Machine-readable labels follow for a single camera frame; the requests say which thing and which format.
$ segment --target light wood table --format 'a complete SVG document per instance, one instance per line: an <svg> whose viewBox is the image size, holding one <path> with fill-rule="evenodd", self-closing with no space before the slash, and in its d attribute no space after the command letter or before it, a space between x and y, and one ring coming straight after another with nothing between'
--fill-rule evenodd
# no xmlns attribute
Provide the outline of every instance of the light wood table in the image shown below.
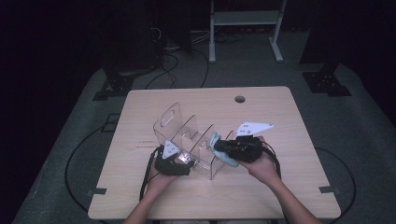
<svg viewBox="0 0 396 224"><path fill-rule="evenodd" d="M236 96L245 97L242 104ZM259 133L274 148L282 179L317 217L334 218L340 208L290 90L286 87L130 91L89 209L93 219L126 218L139 201L151 152L159 145L154 122L179 102L183 121L197 116L198 131L211 124L221 135L243 121L274 123ZM191 171L178 178L153 205L152 219L255 219L283 217L280 205L264 184L242 167L223 165L213 180Z"/></svg>

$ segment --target transparent plastic box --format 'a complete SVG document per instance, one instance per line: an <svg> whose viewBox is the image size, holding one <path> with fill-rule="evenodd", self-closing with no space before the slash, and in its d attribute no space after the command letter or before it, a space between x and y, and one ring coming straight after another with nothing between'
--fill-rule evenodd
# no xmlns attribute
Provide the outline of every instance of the transparent plastic box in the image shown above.
<svg viewBox="0 0 396 224"><path fill-rule="evenodd" d="M159 144L164 145L166 140L170 140L180 149L177 155L179 161L187 164L193 160L195 161L193 171L209 180L214 178L222 161L212 153L209 147L211 135L215 131L213 124L204 133L199 133L196 116L193 115L183 122L180 104L175 103L158 118L153 129Z"/></svg>

